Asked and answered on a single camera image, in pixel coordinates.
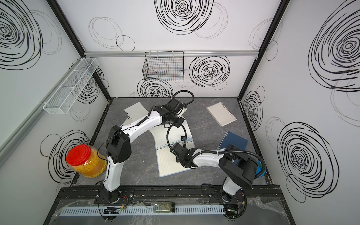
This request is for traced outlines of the torn white lined page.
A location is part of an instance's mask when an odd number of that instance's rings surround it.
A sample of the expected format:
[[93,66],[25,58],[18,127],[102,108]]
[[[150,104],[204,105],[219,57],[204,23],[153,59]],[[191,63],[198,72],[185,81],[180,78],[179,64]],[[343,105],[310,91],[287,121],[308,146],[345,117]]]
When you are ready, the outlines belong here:
[[128,117],[130,117],[134,122],[138,119],[142,119],[148,114],[148,111],[144,106],[138,102],[124,110]]

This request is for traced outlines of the torn lined paper page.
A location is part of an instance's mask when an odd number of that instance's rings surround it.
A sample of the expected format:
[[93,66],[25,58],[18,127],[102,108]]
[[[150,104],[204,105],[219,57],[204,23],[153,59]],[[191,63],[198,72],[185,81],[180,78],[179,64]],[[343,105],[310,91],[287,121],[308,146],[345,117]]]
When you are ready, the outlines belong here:
[[122,123],[121,127],[126,126],[126,125],[129,125],[129,124],[131,124],[131,123],[133,123],[133,122],[134,122],[134,121],[133,121],[130,117],[128,117],[128,118]]

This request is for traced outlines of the dark blue notebook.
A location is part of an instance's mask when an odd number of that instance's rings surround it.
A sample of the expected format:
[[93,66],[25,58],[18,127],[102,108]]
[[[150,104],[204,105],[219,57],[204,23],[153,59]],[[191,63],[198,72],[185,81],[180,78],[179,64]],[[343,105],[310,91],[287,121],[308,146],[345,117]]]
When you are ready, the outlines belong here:
[[228,145],[234,145],[240,150],[245,150],[247,144],[248,144],[247,139],[244,139],[230,131],[227,131],[217,149],[218,150],[225,149]]

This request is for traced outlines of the white lined spiral notebook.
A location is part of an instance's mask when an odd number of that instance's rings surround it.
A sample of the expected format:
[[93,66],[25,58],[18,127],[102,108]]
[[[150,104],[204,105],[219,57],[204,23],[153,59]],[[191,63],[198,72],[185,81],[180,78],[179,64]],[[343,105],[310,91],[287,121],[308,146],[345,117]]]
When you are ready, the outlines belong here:
[[236,117],[225,107],[222,102],[207,107],[208,112],[220,126],[228,125],[235,122]]

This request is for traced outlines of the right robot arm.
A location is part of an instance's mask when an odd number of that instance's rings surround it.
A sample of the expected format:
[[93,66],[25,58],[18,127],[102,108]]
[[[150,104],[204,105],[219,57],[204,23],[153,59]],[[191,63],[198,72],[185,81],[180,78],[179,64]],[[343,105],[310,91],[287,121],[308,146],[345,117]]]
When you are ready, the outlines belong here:
[[187,133],[184,126],[183,144],[169,141],[171,125],[166,132],[166,142],[170,152],[176,157],[176,162],[184,168],[197,169],[199,167],[220,168],[227,177],[220,188],[221,198],[225,202],[232,201],[241,189],[250,189],[254,180],[264,175],[267,166],[264,159],[251,151],[238,149],[235,145],[228,145],[219,150],[201,150],[198,148],[187,149]]

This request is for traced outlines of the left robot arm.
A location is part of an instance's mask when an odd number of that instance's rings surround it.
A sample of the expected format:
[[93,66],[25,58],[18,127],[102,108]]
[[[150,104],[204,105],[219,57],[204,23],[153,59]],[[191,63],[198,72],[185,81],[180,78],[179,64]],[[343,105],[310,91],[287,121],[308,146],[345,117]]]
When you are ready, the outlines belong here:
[[[113,126],[109,137],[104,143],[106,145],[107,169],[106,178],[98,189],[97,201],[105,200],[110,204],[116,203],[121,198],[121,174],[124,162],[131,156],[131,143],[140,135],[159,125],[169,124],[166,134],[166,143],[178,162],[186,166],[183,159],[180,159],[180,148],[186,149],[187,131],[183,126],[185,121],[182,115],[187,110],[187,106],[193,103],[195,96],[188,90],[180,90],[170,97],[165,105],[152,106],[148,114],[126,126]],[[169,133],[172,127],[182,128],[184,140],[182,144],[171,145]]]

